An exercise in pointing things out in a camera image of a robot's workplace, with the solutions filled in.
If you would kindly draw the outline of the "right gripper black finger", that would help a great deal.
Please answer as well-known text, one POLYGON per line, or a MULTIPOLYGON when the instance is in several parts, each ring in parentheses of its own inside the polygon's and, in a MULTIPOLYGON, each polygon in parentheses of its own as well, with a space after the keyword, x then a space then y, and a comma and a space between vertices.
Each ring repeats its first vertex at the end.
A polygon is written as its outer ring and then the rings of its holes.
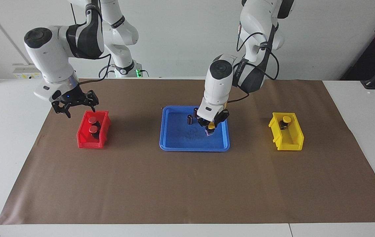
POLYGON ((71 118, 71 114, 69 112, 70 104, 64 104, 60 106, 60 103, 52 103, 52 108, 57 114, 65 114, 67 118, 71 118))
POLYGON ((99 104, 99 99, 94 91, 85 93, 85 106, 89 106, 93 112, 96 112, 95 106, 99 104))

